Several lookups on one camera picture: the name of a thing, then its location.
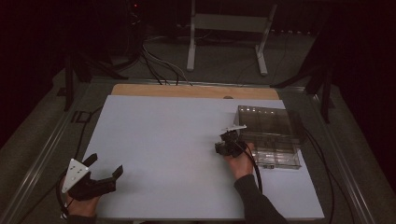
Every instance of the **wooden edge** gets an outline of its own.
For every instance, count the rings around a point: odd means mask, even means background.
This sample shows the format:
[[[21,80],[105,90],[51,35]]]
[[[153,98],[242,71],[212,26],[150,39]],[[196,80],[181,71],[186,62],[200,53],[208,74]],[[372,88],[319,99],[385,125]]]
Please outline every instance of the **wooden edge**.
[[[275,89],[117,84],[111,95],[279,100]]]

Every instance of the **black sleeve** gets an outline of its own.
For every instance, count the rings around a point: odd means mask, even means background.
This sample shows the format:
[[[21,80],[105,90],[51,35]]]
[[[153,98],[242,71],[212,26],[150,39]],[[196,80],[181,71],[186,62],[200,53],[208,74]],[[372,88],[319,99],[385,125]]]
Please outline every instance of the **black sleeve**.
[[[67,224],[95,224],[96,217],[68,216]]]
[[[245,175],[233,185],[241,196],[247,224],[284,224],[288,221],[280,215],[267,197],[259,192],[253,175]]]

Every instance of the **transparent plastic box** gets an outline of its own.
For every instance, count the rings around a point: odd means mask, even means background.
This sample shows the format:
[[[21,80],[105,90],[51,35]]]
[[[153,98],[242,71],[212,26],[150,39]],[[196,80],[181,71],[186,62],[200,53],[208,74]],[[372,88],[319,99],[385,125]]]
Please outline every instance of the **transparent plastic box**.
[[[297,112],[286,109],[240,105],[235,124],[247,125],[239,130],[239,139],[253,143],[253,158],[266,168],[301,167],[300,144],[305,140],[304,126]]]

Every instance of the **hand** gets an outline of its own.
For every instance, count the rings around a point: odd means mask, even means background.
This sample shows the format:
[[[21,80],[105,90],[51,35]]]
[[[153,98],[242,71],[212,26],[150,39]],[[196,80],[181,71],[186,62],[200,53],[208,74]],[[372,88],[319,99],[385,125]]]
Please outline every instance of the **hand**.
[[[64,179],[61,181],[61,186],[64,185]],[[99,203],[99,197],[94,197],[86,201],[78,201],[69,196],[66,192],[66,204],[69,205],[67,210],[69,215],[80,217],[94,217],[96,216],[96,206]]]
[[[253,150],[254,148],[252,143],[247,143],[247,146],[250,150]],[[245,153],[242,153],[236,158],[233,156],[226,156],[224,157],[224,160],[226,160],[230,165],[231,171],[233,172],[233,176],[236,180],[242,176],[251,175],[253,173],[253,164]]]

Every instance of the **white table surface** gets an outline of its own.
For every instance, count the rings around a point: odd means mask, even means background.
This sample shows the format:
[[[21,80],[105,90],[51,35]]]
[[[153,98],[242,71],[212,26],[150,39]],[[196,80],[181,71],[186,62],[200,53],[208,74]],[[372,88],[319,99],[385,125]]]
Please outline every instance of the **white table surface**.
[[[238,105],[284,108],[278,100],[108,96],[84,159],[98,154],[93,179],[110,177],[121,164],[124,173],[117,191],[101,198],[99,217],[243,218],[231,171],[214,149]],[[299,170],[261,169],[263,193],[285,218],[322,218],[299,156]]]

